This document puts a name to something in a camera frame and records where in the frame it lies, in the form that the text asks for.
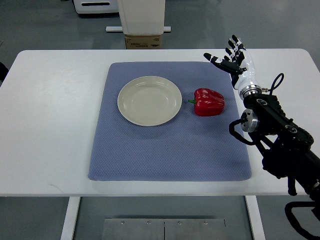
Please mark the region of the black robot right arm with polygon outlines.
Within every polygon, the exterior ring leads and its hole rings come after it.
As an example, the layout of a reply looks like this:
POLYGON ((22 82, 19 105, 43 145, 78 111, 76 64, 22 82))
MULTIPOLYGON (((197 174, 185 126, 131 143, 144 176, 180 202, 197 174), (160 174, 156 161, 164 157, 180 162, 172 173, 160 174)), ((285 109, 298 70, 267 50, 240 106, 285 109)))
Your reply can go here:
POLYGON ((311 201, 286 204, 285 215, 295 231, 307 240, 319 236, 305 230, 293 214, 294 208, 311 208, 320 217, 320 159, 312 151, 313 137, 287 118, 273 91, 282 83, 280 73, 269 89, 254 90, 244 97, 245 111, 229 124, 229 133, 238 141, 256 146, 262 155, 262 168, 277 179, 287 178, 288 194, 296 196, 299 183, 311 201))

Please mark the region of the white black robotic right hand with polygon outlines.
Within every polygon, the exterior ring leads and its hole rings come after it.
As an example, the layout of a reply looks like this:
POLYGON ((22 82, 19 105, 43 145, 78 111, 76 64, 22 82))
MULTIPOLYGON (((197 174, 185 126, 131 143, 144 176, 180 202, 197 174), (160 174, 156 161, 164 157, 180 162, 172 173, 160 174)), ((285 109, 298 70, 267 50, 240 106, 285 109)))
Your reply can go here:
POLYGON ((204 53, 203 56, 218 69, 230 74, 231 85, 243 100, 252 94, 262 93, 262 87, 256 80, 256 70, 250 53, 242 41, 235 35, 228 40, 223 58, 204 53))

